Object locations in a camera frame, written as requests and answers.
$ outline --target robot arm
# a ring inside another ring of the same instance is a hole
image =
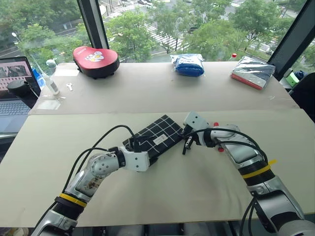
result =
[[[315,225],[304,220],[301,207],[284,186],[280,178],[273,174],[270,165],[265,162],[258,148],[252,148],[238,142],[255,146],[245,136],[224,130],[239,132],[236,125],[210,126],[199,114],[190,112],[184,121],[184,135],[188,137],[183,154],[190,149],[193,141],[197,145],[214,147],[220,144],[219,151],[225,150],[236,169],[247,184],[247,189],[254,196],[256,213],[270,233],[277,232],[280,236],[314,235]]]
[[[102,181],[119,168],[146,171],[149,167],[147,152],[130,152],[125,147],[114,147],[107,154],[91,156],[82,171],[77,173],[64,193],[55,198],[32,236],[70,235],[77,219]]]

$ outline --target laptop keyboard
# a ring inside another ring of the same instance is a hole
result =
[[[27,115],[29,111],[23,102],[0,103],[0,116]]]

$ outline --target white tabletop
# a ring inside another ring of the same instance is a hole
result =
[[[236,62],[205,62],[204,75],[178,75],[171,63],[121,63],[113,76],[94,80],[79,73],[74,63],[57,67],[53,79],[60,89],[57,110],[52,94],[44,88],[29,112],[43,114],[100,114],[142,112],[228,111],[299,108],[272,77],[267,87],[256,90],[230,78]],[[73,91],[66,87],[72,83]]]
[[[182,124],[185,113],[167,113]],[[139,131],[164,113],[29,116],[0,165],[0,227],[32,227],[58,196],[74,160],[117,124]],[[200,112],[209,122],[237,124],[268,155],[305,213],[315,211],[314,123],[303,110]],[[118,129],[100,147],[120,146]],[[251,196],[225,153],[183,142],[147,172],[107,177],[78,226],[240,219]]]

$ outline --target key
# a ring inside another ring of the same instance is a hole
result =
[[[72,91],[72,83],[68,83],[66,86],[70,89],[70,91]]]

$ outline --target laptop screen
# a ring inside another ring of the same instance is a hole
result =
[[[0,59],[0,101],[18,99],[7,90],[8,84],[14,80],[29,82],[39,95],[40,88],[26,57]]]

